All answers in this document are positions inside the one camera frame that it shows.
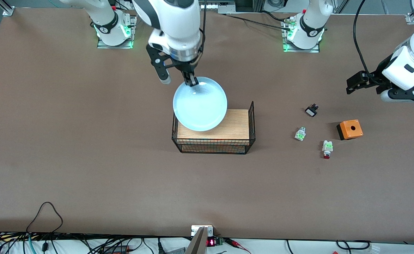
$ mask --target light blue plate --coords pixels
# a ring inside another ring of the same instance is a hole
[[[215,128],[227,111],[226,94],[213,79],[197,77],[199,85],[183,82],[174,94],[173,109],[181,124],[190,130],[204,132]]]

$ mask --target black wire basket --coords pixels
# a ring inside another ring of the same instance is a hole
[[[172,140],[181,153],[246,154],[256,140],[254,102],[248,110],[249,138],[247,139],[201,139],[178,138],[179,121],[173,116]]]

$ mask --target brown table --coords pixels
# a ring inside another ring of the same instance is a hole
[[[263,14],[243,17],[278,24]],[[414,241],[414,103],[374,89],[345,93],[362,69],[353,16],[331,16],[321,53],[284,53],[281,32],[207,16],[198,76],[219,82],[229,108],[254,101],[249,154],[181,154],[172,98],[145,51],[97,50],[84,10],[18,8],[0,25],[0,231],[22,231],[43,201],[64,232],[188,235],[212,224],[228,237]],[[403,16],[363,16],[370,69],[414,32]],[[318,115],[303,110],[319,105]],[[364,136],[340,141],[359,119]],[[307,128],[303,142],[293,138]],[[323,140],[333,140],[329,160]],[[32,227],[50,231],[46,207]]]

